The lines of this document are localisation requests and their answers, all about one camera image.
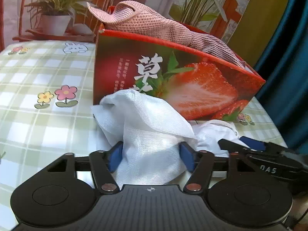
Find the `tablecloth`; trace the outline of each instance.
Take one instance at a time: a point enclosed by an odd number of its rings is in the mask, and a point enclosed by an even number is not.
[[[95,44],[64,41],[17,43],[0,53],[0,230],[17,224],[10,195],[18,185],[63,153],[101,149],[90,110],[94,58]],[[64,85],[72,99],[61,102]],[[255,98],[235,125],[242,136],[286,146]]]

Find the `cartoon bunny print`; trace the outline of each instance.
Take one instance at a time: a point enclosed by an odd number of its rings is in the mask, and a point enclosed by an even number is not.
[[[85,46],[86,44],[86,42],[79,42],[77,44],[74,42],[66,42],[66,47],[63,49],[63,52],[66,54],[71,54],[73,52],[85,53],[88,51],[88,48]]]

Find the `circular mount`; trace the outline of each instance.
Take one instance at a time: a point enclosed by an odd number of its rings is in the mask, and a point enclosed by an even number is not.
[[[292,196],[271,176],[244,172],[213,185],[208,204],[231,224],[259,228],[283,220],[291,210]]]
[[[112,183],[106,183],[102,185],[102,190],[107,191],[107,192],[112,192],[116,190],[116,185]]]
[[[199,191],[201,190],[201,185],[197,183],[190,183],[186,186],[189,191]]]
[[[94,205],[93,189],[60,172],[33,176],[15,189],[11,208],[19,222],[35,227],[61,226],[84,216]]]

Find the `red cardboard box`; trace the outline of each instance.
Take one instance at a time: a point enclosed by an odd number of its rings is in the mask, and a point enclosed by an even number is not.
[[[94,105],[133,88],[164,99],[187,120],[230,121],[264,83],[249,66],[170,41],[107,29],[97,36]]]

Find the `knitted pink cloth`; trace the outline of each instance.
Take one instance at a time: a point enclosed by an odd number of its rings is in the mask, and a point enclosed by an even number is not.
[[[106,29],[136,33],[179,43],[219,57],[244,68],[233,51],[220,39],[190,31],[184,25],[164,18],[150,7],[135,1],[123,1],[109,15],[88,3],[89,11],[105,25]]]

